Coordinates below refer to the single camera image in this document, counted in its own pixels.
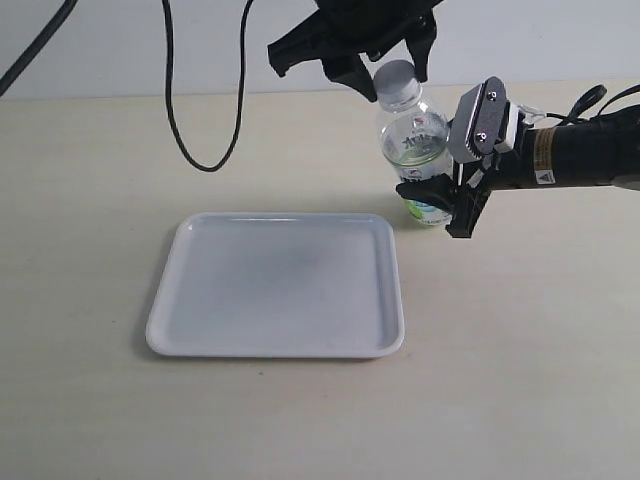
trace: table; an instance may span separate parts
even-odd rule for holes
[[[607,82],[615,92],[631,80]],[[594,82],[509,85],[567,112]],[[468,87],[433,88],[451,115]],[[233,96],[176,102],[196,156]],[[349,92],[250,95],[188,167],[162,101],[0,103],[0,477],[640,476],[640,195],[498,192],[471,241],[416,227]],[[370,362],[175,360],[144,326],[202,211],[373,212],[406,317]]]

